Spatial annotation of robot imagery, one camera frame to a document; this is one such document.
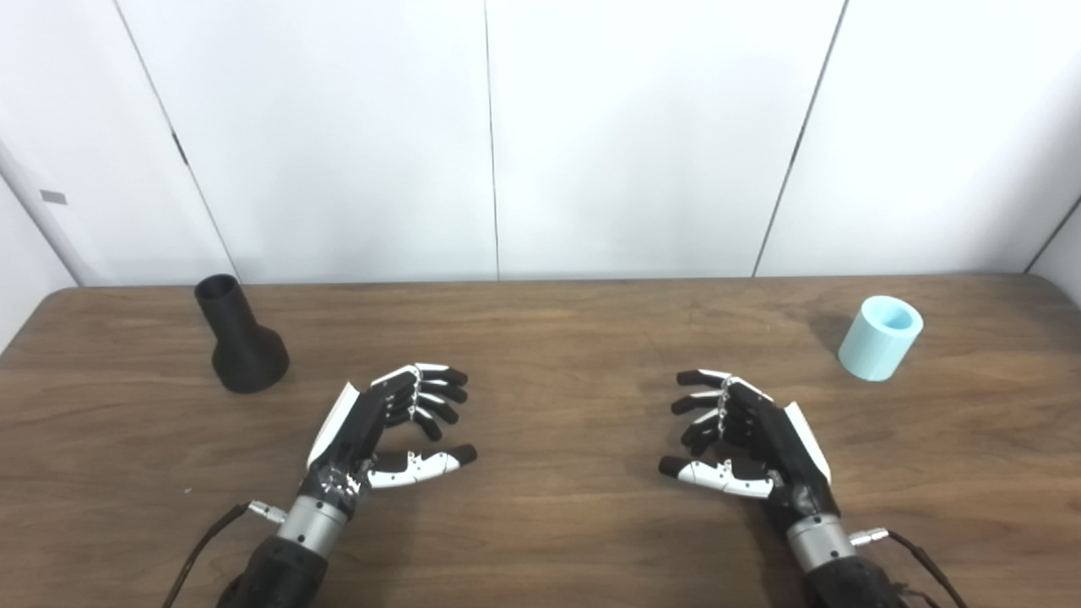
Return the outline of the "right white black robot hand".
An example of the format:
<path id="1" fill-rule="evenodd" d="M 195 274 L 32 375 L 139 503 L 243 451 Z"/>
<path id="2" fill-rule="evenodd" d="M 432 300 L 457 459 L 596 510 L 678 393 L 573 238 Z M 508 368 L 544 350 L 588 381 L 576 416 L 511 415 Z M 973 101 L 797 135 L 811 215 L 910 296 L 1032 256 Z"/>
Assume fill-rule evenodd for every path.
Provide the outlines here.
<path id="1" fill-rule="evenodd" d="M 723 371 L 680 371 L 676 381 L 698 391 L 675 401 L 673 415 L 703 414 L 681 435 L 688 457 L 660 458 L 660 474 L 760 502 L 780 536 L 804 519 L 841 515 L 833 474 L 799 404 L 780 407 Z"/>

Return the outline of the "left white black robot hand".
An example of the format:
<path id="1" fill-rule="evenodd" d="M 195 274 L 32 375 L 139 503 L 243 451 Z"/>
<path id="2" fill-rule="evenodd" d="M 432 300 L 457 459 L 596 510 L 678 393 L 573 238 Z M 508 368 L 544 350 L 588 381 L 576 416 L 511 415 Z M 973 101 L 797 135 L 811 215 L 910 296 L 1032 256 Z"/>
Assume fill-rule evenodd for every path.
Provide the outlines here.
<path id="1" fill-rule="evenodd" d="M 383 432 L 406 423 L 432 442 L 443 438 L 439 423 L 457 422 L 454 405 L 467 400 L 469 380 L 451 366 L 417 362 L 376 378 L 368 389 L 347 383 L 313 439 L 298 494 L 351 518 L 372 490 L 433 480 L 473 463 L 472 445 L 441 453 L 378 449 Z"/>

